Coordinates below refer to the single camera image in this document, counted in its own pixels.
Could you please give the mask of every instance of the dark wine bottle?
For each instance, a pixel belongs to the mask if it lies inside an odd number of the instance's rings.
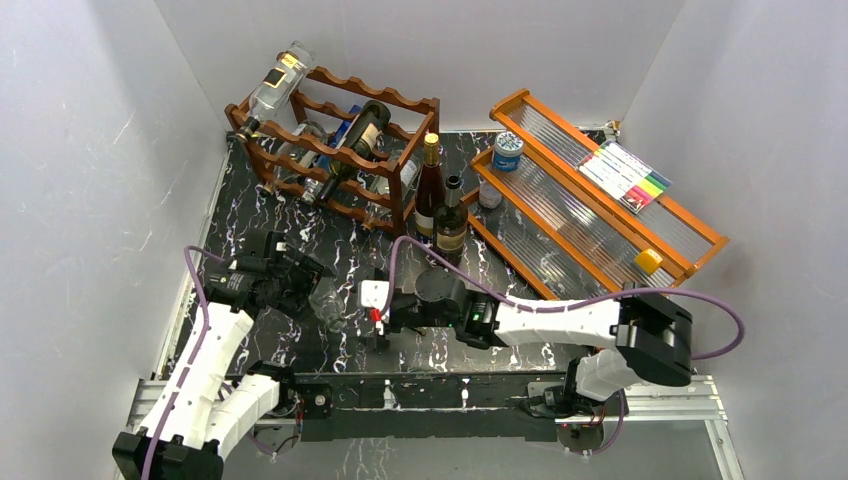
[[[368,100],[350,124],[347,134],[339,142],[339,148],[348,147],[360,157],[368,159],[371,156],[371,149],[377,144],[377,137],[389,124],[391,117],[391,112],[382,102]],[[327,203],[339,184],[356,175],[356,171],[356,167],[335,159],[331,160],[330,178],[318,194],[318,202]]]
[[[465,250],[465,234],[468,233],[468,207],[462,203],[462,180],[451,175],[445,182],[445,202],[436,207],[433,225],[436,230],[435,250],[453,266],[458,266]]]
[[[433,236],[433,213],[445,200],[445,185],[439,162],[439,135],[424,136],[424,167],[415,193],[415,229],[423,239]]]

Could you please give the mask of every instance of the yellow bottle cap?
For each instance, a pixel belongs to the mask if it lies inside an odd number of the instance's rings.
[[[652,275],[662,265],[662,256],[651,248],[642,250],[636,258],[633,259],[639,268],[645,271],[648,275]]]

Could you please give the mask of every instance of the brown glass bottle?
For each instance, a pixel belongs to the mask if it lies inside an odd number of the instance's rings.
[[[447,187],[445,202],[436,207],[436,212],[433,214],[433,226],[436,232],[433,246],[440,257],[457,267],[465,250],[468,207],[460,199],[462,180],[458,176],[448,177],[445,186]]]
[[[424,167],[415,193],[415,229],[423,239],[433,237],[433,213],[445,200],[445,184],[439,161],[439,135],[424,136]]]

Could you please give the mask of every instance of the black bottle cap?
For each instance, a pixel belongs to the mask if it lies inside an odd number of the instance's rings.
[[[445,180],[445,187],[455,190],[462,186],[462,179],[459,178],[459,175],[451,175]]]

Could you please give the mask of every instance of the corrugated clear panel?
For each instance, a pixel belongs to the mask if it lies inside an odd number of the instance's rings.
[[[493,173],[616,285],[667,287],[674,281],[665,270],[648,275],[639,268],[633,259],[640,250],[527,156],[517,170]]]
[[[574,137],[526,103],[505,114],[574,168],[591,153]],[[635,218],[690,262],[697,261],[711,247],[698,232],[681,222],[658,202],[642,209]]]
[[[592,153],[582,143],[526,103],[506,112],[506,116],[574,168],[577,168]]]
[[[643,208],[636,218],[692,263],[697,262],[712,247],[710,242],[659,202],[652,202]]]
[[[561,299],[607,293],[588,272],[504,197],[493,210],[470,205],[470,212],[533,274]]]

